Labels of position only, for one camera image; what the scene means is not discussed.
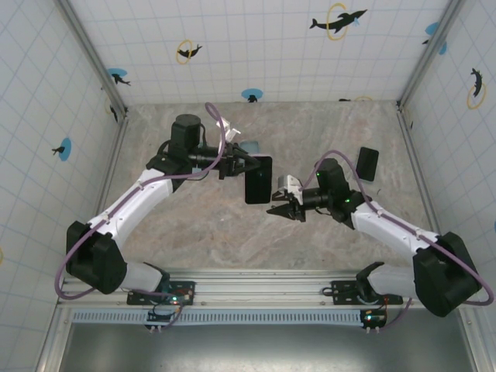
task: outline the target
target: gray floor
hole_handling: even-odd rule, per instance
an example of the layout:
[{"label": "gray floor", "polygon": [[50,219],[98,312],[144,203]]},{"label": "gray floor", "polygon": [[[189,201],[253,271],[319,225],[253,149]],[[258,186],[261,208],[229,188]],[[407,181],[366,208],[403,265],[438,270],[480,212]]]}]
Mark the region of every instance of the gray floor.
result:
[{"label": "gray floor", "polygon": [[468,372],[456,313],[412,310],[379,335],[319,325],[73,325],[61,371]]},{"label": "gray floor", "polygon": [[[392,102],[229,103],[218,108],[241,132],[237,142],[257,140],[261,152],[274,158],[273,191],[279,175],[306,179],[329,149],[356,161],[360,147],[367,146],[380,152],[376,180],[366,186],[369,195],[390,212],[428,227]],[[107,205],[139,177],[182,113],[200,116],[209,144],[219,141],[203,105],[132,107]],[[345,172],[355,188],[350,171]],[[388,247],[330,217],[309,212],[306,223],[292,222],[266,214],[269,205],[246,205],[243,182],[243,176],[220,181],[217,172],[201,182],[185,182],[133,231],[123,247],[125,258],[162,267],[338,270],[360,269],[375,260],[405,265]]]}]

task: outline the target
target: marble floor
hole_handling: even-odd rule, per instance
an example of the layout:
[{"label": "marble floor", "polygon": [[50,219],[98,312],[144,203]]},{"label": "marble floor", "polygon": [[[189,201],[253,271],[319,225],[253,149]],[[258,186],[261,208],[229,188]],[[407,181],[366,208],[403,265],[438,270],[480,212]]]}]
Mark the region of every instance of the marble floor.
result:
[{"label": "marble floor", "polygon": [[[390,212],[428,227],[419,190],[392,102],[285,102],[219,104],[222,116],[241,134],[237,142],[256,140],[261,153],[274,158],[277,177],[306,179],[329,149],[353,161],[361,146],[379,151],[374,183],[367,193]],[[139,177],[158,146],[170,138],[177,115],[198,115],[210,145],[219,131],[202,104],[138,105],[129,125],[112,179],[107,205]],[[352,188],[351,172],[340,162]],[[244,176],[218,179],[213,171],[200,182],[185,182],[131,233],[122,253],[127,260],[162,267],[253,269],[360,269],[383,260],[406,265],[402,257],[331,217],[307,213],[307,222],[268,215],[270,205],[246,205]]]}]

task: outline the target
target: black cylinder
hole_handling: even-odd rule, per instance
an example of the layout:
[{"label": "black cylinder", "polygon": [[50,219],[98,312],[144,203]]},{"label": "black cylinder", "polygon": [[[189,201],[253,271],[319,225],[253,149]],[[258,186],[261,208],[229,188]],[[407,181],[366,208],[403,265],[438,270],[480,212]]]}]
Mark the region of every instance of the black cylinder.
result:
[{"label": "black cylinder", "polygon": [[326,208],[329,200],[327,193],[320,188],[308,188],[303,190],[303,206],[305,209]]},{"label": "black cylinder", "polygon": [[218,151],[219,149],[217,147],[195,147],[188,154],[188,159],[193,166],[204,169],[215,161]]}]

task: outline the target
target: white object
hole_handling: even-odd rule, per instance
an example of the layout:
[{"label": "white object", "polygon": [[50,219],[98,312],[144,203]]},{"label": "white object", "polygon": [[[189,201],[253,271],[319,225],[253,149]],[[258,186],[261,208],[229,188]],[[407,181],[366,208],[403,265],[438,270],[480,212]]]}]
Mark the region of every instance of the white object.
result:
[{"label": "white object", "polygon": [[[226,143],[229,143],[231,141],[233,141],[234,139],[234,136],[236,134],[240,134],[241,132],[237,129],[234,129],[234,128],[231,128],[231,123],[228,122],[227,120],[225,120],[224,118],[222,118],[222,124],[224,126],[224,130],[226,132]],[[220,153],[220,147],[222,145],[222,137],[221,137],[221,140],[219,141],[219,153]]]},{"label": "white object", "polygon": [[[117,243],[119,249],[122,248],[129,234],[141,222],[150,211],[172,194],[172,180],[162,180],[143,186],[145,181],[155,177],[163,177],[164,173],[154,169],[146,169],[139,176],[138,181],[134,183],[117,201],[103,211],[100,215],[92,218],[89,221],[91,226],[98,224],[103,219],[107,221],[98,232],[102,235],[111,233],[112,238]],[[124,204],[109,219],[109,213],[135,188],[141,188],[127,203]]]},{"label": "white object", "polygon": [[397,294],[417,298],[411,267],[392,267],[382,265],[367,277],[372,289],[379,295]]},{"label": "white object", "polygon": [[[155,181],[143,186],[144,182],[151,180],[152,178],[163,176],[164,173],[159,172],[158,170],[144,170],[139,176],[138,181],[136,181],[131,188],[117,199],[114,204],[108,207],[100,215],[91,219],[88,223],[91,226],[94,226],[100,221],[105,220],[105,224],[97,231],[102,235],[105,235],[106,233],[112,234],[112,238],[117,244],[117,247],[122,249],[129,234],[141,220],[150,213],[155,205],[174,192],[172,180]],[[131,199],[113,215],[113,217],[109,218],[110,212],[136,188],[139,188],[138,192],[135,193]],[[151,266],[144,263],[128,262],[126,276],[120,284],[120,287],[125,289],[155,291],[161,278],[162,273]]]},{"label": "white object", "polygon": [[300,191],[301,182],[296,177],[291,176],[290,174],[286,176],[280,176],[277,179],[277,191],[279,191],[282,195],[284,191],[288,194],[293,194],[293,196],[298,200],[300,205],[303,205],[303,193]]},{"label": "white object", "polygon": [[162,279],[162,273],[141,262],[128,262],[127,272],[120,287],[125,289],[140,289],[154,291]]},{"label": "white object", "polygon": [[363,203],[356,207],[356,211],[351,214],[351,220],[353,222],[353,227],[366,233],[380,242],[388,245],[393,250],[398,251],[409,261],[417,253],[420,248],[428,248],[429,244],[423,240],[418,239],[419,235],[423,235],[430,240],[436,241],[438,234],[435,232],[426,231],[420,229],[419,227],[406,222],[404,219],[392,215],[386,212],[378,203],[372,201],[372,205],[381,211],[380,214],[387,213],[393,216],[400,222],[411,227],[416,231],[416,235],[412,235],[409,232],[403,230],[400,226],[394,224],[391,221],[386,220],[374,212],[367,203]]}]

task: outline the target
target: wire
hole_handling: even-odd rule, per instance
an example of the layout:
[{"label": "wire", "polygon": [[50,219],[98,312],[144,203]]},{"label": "wire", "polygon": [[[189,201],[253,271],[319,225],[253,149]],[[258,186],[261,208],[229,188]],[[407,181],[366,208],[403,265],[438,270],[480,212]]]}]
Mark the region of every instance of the wire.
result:
[{"label": "wire", "polygon": [[[208,114],[215,120],[215,122],[222,122],[222,117],[220,115],[219,110],[210,102],[205,103],[205,110],[208,112]],[[219,126],[220,128],[220,133],[221,133],[221,143],[220,143],[220,149],[219,153],[217,154],[217,157],[214,159],[212,164],[210,164],[208,167],[206,167],[204,170],[199,171],[198,173],[193,173],[193,174],[168,174],[164,175],[161,177],[154,177],[151,178],[147,181],[144,181],[139,187],[134,188],[129,192],[124,198],[122,198],[121,202],[117,204],[117,206],[111,210],[108,213],[108,218],[111,219],[118,210],[120,210],[126,203],[138,192],[141,190],[144,190],[145,186],[148,186],[149,184],[152,184],[154,182],[158,181],[163,181],[163,180],[183,180],[185,178],[189,177],[201,177],[204,174],[207,174],[210,170],[212,170],[217,163],[222,159],[222,155],[224,154],[224,149],[226,148],[226,129],[224,126]],[[62,273],[64,271],[64,268],[66,267],[67,263],[71,260],[72,256],[79,250],[79,248],[83,245],[86,240],[88,240],[98,229],[100,229],[104,224],[106,223],[106,220],[103,219],[99,223],[97,223],[94,227],[92,227],[89,231],[87,231],[69,250],[67,253],[66,257],[62,260],[62,263],[60,264],[59,268],[57,269],[57,272],[55,274],[55,279],[53,281],[54,287],[55,287],[55,292],[57,295],[64,299],[64,300],[75,300],[81,297],[84,297],[85,295],[93,292],[95,289],[90,288],[86,291],[82,291],[78,294],[74,295],[68,295],[65,294],[65,292],[62,291],[62,288],[60,287],[61,282],[60,279],[62,278]],[[139,293],[144,293],[145,295],[155,295],[155,296],[164,296],[166,294],[160,293],[160,292],[149,292],[149,291],[141,291],[141,290],[136,290],[133,289],[133,291],[138,291]]]},{"label": "wire", "polygon": [[412,304],[412,301],[413,301],[413,298],[409,298],[408,301],[407,301],[407,303],[406,303],[406,306],[398,313],[398,315],[396,316],[396,318],[394,318],[391,322],[389,322],[387,325],[385,325],[384,327],[382,327],[381,328],[381,331],[384,331],[385,329],[388,329],[388,328],[392,327],[395,323],[397,323],[400,320],[402,320],[403,317],[405,317],[406,312],[410,308],[410,305]]},{"label": "wire", "polygon": [[330,213],[322,213],[322,212],[320,212],[320,209],[319,208],[315,208],[315,211],[317,213],[319,213],[320,215],[331,215]]},{"label": "wire", "polygon": [[164,150],[165,150],[165,146],[168,146],[170,141],[171,141],[171,140],[170,140],[170,139],[168,139],[167,141],[165,141],[164,143],[162,143],[162,144],[160,145],[160,147],[158,148],[157,153],[158,153],[158,154],[162,154],[162,153],[164,152]]},{"label": "wire", "polygon": [[202,178],[188,178],[186,181],[201,181],[201,180],[206,179],[207,176],[208,176],[208,173],[205,176],[203,176]]},{"label": "wire", "polygon": [[[181,295],[185,296],[185,295],[188,295],[188,292],[190,291],[189,288],[178,288],[176,289],[174,292],[177,292],[177,293],[180,293]],[[180,297],[180,296],[177,296],[176,293],[172,293],[170,294],[170,296],[174,296],[174,297]],[[164,296],[164,298],[162,298],[159,302],[157,302],[153,308],[152,308],[152,313],[155,315],[155,316],[167,316],[167,315],[158,315],[156,312],[155,312],[155,309],[157,308],[157,306],[161,306],[164,304],[164,302],[170,297],[170,296]]]},{"label": "wire", "polygon": [[203,141],[203,147],[207,147],[207,129],[205,129],[205,126],[203,124],[200,123],[200,127],[203,128],[203,137],[202,137],[202,141]]},{"label": "wire", "polygon": [[[322,164],[322,162],[324,161],[324,159],[327,158],[327,156],[329,156],[331,154],[336,154],[336,155],[340,156],[348,164],[348,166],[350,167],[350,169],[351,169],[351,171],[353,173],[353,177],[355,178],[355,181],[358,184],[358,188],[360,189],[360,192],[363,195],[363,199],[365,200],[365,202],[367,203],[367,205],[369,206],[369,208],[372,209],[372,211],[374,211],[374,213],[378,213],[379,212],[378,209],[372,204],[372,202],[370,201],[368,195],[365,193],[365,189],[363,188],[363,183],[360,180],[360,178],[358,177],[357,171],[355,170],[355,167],[353,166],[353,163],[351,162],[351,160],[344,153],[342,153],[341,151],[338,151],[338,150],[327,151],[326,153],[324,153],[321,156],[321,158],[319,159],[319,161],[315,164],[314,169],[312,170],[312,172],[308,176],[307,181],[301,186],[301,188],[299,188],[299,191],[302,191],[302,190],[304,190],[304,189],[306,189],[308,187],[308,185],[312,181],[312,178],[317,173],[317,170],[319,169],[320,164]],[[386,213],[382,213],[381,214],[381,217],[384,218],[384,219],[386,219],[386,220],[388,220],[388,221],[390,221],[390,222],[392,222],[392,223],[394,223],[395,225],[401,227],[403,230],[411,233],[413,236],[417,236],[417,239],[421,239],[424,242],[428,243],[430,246],[432,246],[433,248],[435,248],[439,252],[443,253],[445,256],[447,256],[452,261],[454,261],[456,264],[458,264],[460,267],[462,267],[468,274],[472,275],[472,277],[476,281],[479,282],[479,284],[487,292],[487,300],[485,300],[485,301],[465,301],[464,302],[465,304],[467,304],[467,305],[476,305],[476,306],[489,306],[490,304],[492,304],[494,302],[494,293],[493,293],[491,287],[489,286],[489,284],[478,273],[476,273],[475,270],[472,270],[472,268],[469,267],[466,263],[464,263],[461,259],[459,259],[458,257],[456,257],[450,251],[448,251],[448,250],[444,249],[443,247],[441,247],[438,243],[433,242],[431,239],[429,239],[429,238],[427,238],[427,237],[425,237],[423,235],[420,235],[420,234],[417,235],[417,232],[414,229],[412,229],[408,225],[405,225],[402,221],[398,221],[395,217],[392,217],[392,216],[390,216],[390,215],[388,215]],[[407,306],[405,307],[405,309],[400,313],[400,315],[398,315],[398,317],[393,322],[396,322],[397,319],[401,319],[404,316],[404,314],[406,313],[406,311],[408,311],[408,308],[410,307],[410,304],[411,303],[412,303],[412,299],[410,298],[408,300],[408,302],[407,302]]]},{"label": "wire", "polygon": [[333,295],[346,295],[347,293],[357,293],[358,289],[349,289],[348,291],[338,291],[338,293],[334,293],[334,289],[331,287],[324,287],[323,289],[320,290],[323,295],[326,297],[332,297]]}]

